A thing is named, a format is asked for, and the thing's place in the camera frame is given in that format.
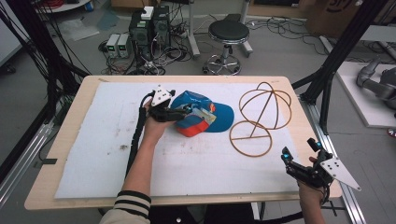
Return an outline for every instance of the baseball cap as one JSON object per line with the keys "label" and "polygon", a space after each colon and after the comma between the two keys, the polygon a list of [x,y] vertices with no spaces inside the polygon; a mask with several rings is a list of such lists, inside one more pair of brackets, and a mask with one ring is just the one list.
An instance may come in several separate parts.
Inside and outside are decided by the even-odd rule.
{"label": "baseball cap", "polygon": [[193,91],[184,91],[170,106],[172,109],[191,110],[183,120],[175,123],[177,130],[187,137],[198,133],[221,133],[233,125],[233,109],[228,105],[214,103]]}

